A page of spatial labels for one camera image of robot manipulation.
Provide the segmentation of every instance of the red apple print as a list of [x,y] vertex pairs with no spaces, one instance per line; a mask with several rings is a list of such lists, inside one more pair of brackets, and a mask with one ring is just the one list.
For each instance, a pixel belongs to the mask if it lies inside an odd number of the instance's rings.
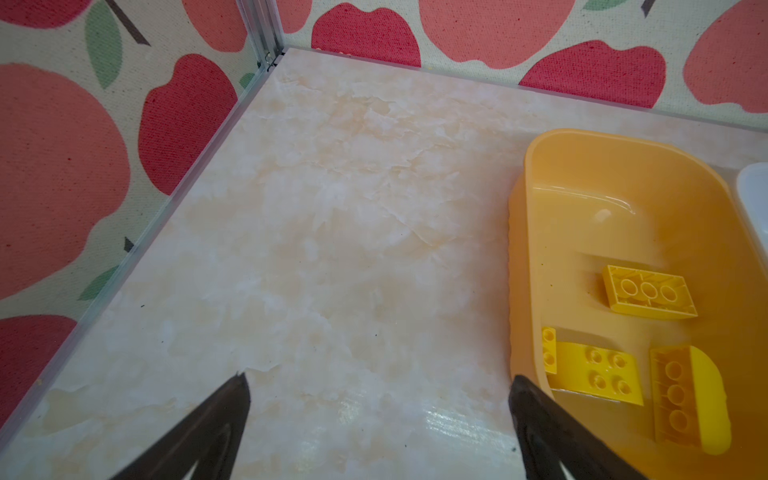
[[664,57],[650,47],[614,50],[592,40],[542,58],[520,85],[651,108],[666,71]]
[[91,0],[0,0],[0,20],[32,28],[56,28],[80,15]]
[[184,0],[192,25],[217,51],[240,51],[248,33],[235,0]]
[[541,50],[575,0],[419,0],[424,32],[453,61],[510,68]]
[[0,320],[0,426],[13,413],[77,323],[66,316]]
[[79,85],[0,65],[0,299],[67,266],[122,204],[131,169],[120,131]]
[[312,48],[421,67],[419,44],[406,21],[388,8],[365,13],[342,3],[317,19]]
[[768,2],[742,0],[723,13],[688,55],[683,79],[703,104],[768,112]]
[[296,33],[306,23],[312,11],[312,0],[277,0],[277,11],[283,31]]
[[237,102],[230,79],[202,55],[185,55],[174,76],[150,91],[139,126],[139,158],[166,195],[200,156]]

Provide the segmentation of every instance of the yellow plastic container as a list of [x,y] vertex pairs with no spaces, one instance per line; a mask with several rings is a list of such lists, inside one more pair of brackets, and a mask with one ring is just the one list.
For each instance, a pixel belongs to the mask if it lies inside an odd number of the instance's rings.
[[682,276],[606,265],[603,281],[614,312],[662,320],[697,315]]
[[730,448],[731,432],[723,377],[695,346],[650,351],[657,442],[691,446],[709,455]]
[[541,354],[544,359],[544,371],[555,374],[558,372],[557,333],[548,326],[541,329]]
[[558,358],[560,371],[547,377],[550,388],[643,405],[637,363],[632,355],[558,342]]
[[[766,371],[768,276],[722,179],[668,145],[551,131],[531,143],[509,214],[511,374],[536,382],[649,478],[768,478],[768,382],[756,381]],[[698,317],[614,312],[607,265],[684,277]],[[558,342],[632,355],[644,406],[552,392],[543,326]],[[695,345],[720,370],[733,436],[722,455],[656,442],[649,352],[669,345]]]

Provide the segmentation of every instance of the apple stem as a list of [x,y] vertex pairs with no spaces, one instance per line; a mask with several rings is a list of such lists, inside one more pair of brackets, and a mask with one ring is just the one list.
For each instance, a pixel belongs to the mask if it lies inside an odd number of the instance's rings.
[[149,42],[146,38],[141,34],[138,28],[136,28],[136,25],[134,25],[133,22],[131,22],[131,19],[128,18],[128,16],[123,12],[123,10],[118,7],[118,4],[114,2],[114,0],[105,0],[107,2],[107,5],[109,5],[109,8],[112,9],[112,12],[114,12],[114,16],[118,17],[118,20],[120,20],[120,23],[123,24],[126,30],[128,30],[128,33],[131,34],[131,37],[134,38],[136,43],[140,45],[149,45]]
[[648,16],[648,12],[650,12],[650,7],[654,6],[654,2],[656,2],[656,0],[645,0],[643,5],[640,6],[640,10],[643,11],[646,17]]

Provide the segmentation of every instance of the leaf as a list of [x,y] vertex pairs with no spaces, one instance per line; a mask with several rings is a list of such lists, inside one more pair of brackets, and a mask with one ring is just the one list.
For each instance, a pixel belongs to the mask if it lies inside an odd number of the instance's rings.
[[118,23],[105,2],[96,2],[85,19],[85,45],[98,83],[112,84],[123,65],[123,41]]
[[240,85],[243,88],[247,88],[250,81],[253,80],[253,76],[254,75],[252,73],[246,73],[245,75],[240,77]]
[[118,269],[118,266],[113,266],[106,272],[94,278],[88,284],[88,286],[85,287],[85,290],[83,290],[83,293],[80,294],[80,297],[78,298],[78,300],[93,300],[94,298],[96,298],[99,292],[101,292],[101,289],[104,288],[104,285],[106,285],[107,281],[109,281],[109,279],[112,278],[112,275],[117,269]]
[[589,0],[584,6],[584,10],[608,10],[615,6],[621,5],[627,0]]

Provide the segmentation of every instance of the apple print fabric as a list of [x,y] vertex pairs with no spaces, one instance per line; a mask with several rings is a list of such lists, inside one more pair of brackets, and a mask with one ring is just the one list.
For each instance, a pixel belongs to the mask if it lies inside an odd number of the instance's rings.
[[258,69],[236,0],[0,0],[0,425]]
[[276,0],[286,43],[768,128],[766,0]]

